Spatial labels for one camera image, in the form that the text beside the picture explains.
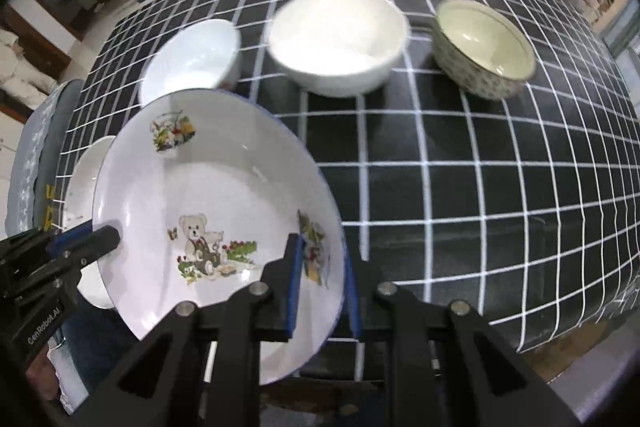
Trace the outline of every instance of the white cabinet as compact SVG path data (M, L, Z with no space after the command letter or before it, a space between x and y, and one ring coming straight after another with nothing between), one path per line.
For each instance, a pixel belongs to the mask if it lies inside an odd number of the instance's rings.
M11 179L11 167L14 166L15 152L9 147L0 146L0 179Z
M23 127L20 122L0 112L0 146L17 150Z
M6 200L9 195L9 181L0 179L0 240L6 237L4 220L6 219Z

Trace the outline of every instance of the white plate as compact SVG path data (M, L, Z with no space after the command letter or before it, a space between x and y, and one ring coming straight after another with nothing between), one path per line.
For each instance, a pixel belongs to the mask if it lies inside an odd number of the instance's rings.
M287 344L263 344L260 383L301 367L342 305L344 241L334 198L302 143L244 98L190 89L147 105L98 176L94 227L120 232L98 261L111 300L142 338L178 302L225 301L279 259L298 211L308 219L298 318Z
M92 143L76 164L66 189L65 206L62 211L62 225L65 230L91 219L98 171L114 138L114 136L105 136ZM82 268L78 290L82 297L94 306L104 309L113 308L113 303L100 277L97 262Z
M232 90L240 78L240 32L229 21L199 22L171 37L151 59L140 84L140 104L194 87Z

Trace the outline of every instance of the grid tablecloth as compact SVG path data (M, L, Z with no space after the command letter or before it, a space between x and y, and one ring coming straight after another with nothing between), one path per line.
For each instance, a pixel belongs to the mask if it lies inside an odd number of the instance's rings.
M538 62L521 95L494 103L461 92L431 57L428 28L444 0L391 0L412 24L402 63L382 89L338 100L301 90L266 53L265 21L288 1L157 0L118 22L66 133L57 227L82 152L139 110L150 58L180 29L224 18L242 35L237 93L305 143L348 247L390 280L426 301L466 299L521 350L636 304L638 120L609 52L573 8L476 0L521 29ZM350 362L332 363L338 352ZM360 379L378 354L329 342L316 358L328 377Z

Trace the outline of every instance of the floor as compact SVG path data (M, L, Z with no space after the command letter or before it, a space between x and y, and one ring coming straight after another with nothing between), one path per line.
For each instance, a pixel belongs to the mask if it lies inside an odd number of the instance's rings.
M60 83L76 78L85 79L117 22L153 1L155 0L139 3L137 0L111 0L105 4L97 13L82 42L78 42L69 52L72 61L62 74Z

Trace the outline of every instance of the patterned bowl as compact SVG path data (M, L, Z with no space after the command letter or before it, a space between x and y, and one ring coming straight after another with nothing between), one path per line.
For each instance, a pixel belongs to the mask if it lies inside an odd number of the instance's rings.
M244 98L187 89L145 106L104 159L93 220L120 232L98 267L138 338L178 302L223 302L260 279L293 232L305 239L296 328L286 344L262 344L260 383L301 367L334 329L344 286L334 197L298 138Z
M469 0L438 7L433 54L462 89L487 100L518 94L536 71L533 49L522 32L497 11Z

